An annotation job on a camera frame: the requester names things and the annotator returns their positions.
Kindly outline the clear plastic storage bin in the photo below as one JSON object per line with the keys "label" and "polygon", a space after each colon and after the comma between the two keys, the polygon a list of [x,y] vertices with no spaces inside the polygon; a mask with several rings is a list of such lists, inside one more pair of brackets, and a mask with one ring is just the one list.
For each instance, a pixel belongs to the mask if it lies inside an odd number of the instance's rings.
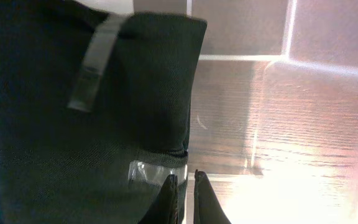
{"label": "clear plastic storage bin", "polygon": [[136,1],[208,28],[193,85],[193,175],[232,223],[358,223],[358,0]]}

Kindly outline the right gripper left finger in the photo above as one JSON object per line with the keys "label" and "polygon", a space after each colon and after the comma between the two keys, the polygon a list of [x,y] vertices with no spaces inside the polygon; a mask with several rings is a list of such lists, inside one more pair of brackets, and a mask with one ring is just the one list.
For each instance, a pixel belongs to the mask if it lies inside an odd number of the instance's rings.
{"label": "right gripper left finger", "polygon": [[178,224],[178,178],[170,174],[138,224]]}

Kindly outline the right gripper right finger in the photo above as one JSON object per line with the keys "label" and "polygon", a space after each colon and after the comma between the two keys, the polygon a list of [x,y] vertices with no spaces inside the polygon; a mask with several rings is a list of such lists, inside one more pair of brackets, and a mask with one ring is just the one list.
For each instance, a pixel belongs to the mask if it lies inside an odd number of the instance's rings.
{"label": "right gripper right finger", "polygon": [[194,224],[231,224],[205,172],[195,171]]}

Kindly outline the black garment taped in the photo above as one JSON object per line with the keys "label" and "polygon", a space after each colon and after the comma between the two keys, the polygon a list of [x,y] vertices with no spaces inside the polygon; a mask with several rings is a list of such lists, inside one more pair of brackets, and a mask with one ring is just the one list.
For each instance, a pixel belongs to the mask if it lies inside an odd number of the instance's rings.
{"label": "black garment taped", "polygon": [[138,223],[168,175],[183,219],[205,20],[0,1],[6,223]]}

